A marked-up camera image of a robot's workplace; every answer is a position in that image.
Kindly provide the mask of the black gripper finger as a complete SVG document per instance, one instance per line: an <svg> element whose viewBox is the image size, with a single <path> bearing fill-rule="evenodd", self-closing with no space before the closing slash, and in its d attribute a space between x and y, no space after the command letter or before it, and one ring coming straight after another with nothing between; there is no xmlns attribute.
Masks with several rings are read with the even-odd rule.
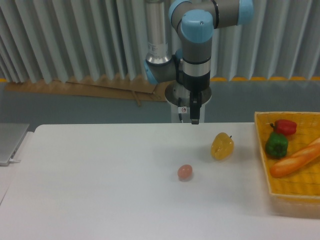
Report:
<svg viewBox="0 0 320 240"><path fill-rule="evenodd" d="M190 119L197 119L197 96L192 92L189 94Z"/></svg>
<svg viewBox="0 0 320 240"><path fill-rule="evenodd" d="M198 125L200 123L200 110L202 106L202 95L200 92L193 93L196 95L196 119L191 119L192 125Z"/></svg>

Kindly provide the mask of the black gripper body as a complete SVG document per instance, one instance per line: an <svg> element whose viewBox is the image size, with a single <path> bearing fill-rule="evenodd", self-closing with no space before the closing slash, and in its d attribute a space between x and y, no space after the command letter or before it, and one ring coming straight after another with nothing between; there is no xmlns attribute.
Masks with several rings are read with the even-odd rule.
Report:
<svg viewBox="0 0 320 240"><path fill-rule="evenodd" d="M192 93L206 90L210 84L211 59L190 63L183 58L176 59L176 81Z"/></svg>

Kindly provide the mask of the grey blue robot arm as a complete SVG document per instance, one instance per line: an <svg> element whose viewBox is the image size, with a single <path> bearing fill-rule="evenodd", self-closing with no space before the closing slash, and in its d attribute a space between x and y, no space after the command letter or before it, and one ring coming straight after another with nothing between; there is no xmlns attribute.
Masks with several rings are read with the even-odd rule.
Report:
<svg viewBox="0 0 320 240"><path fill-rule="evenodd" d="M165 99L173 122L204 122L210 101L214 30L249 23L254 15L251 0L175 0L168 9L164 0L145 2L148 52L143 63L151 84L169 82Z"/></svg>

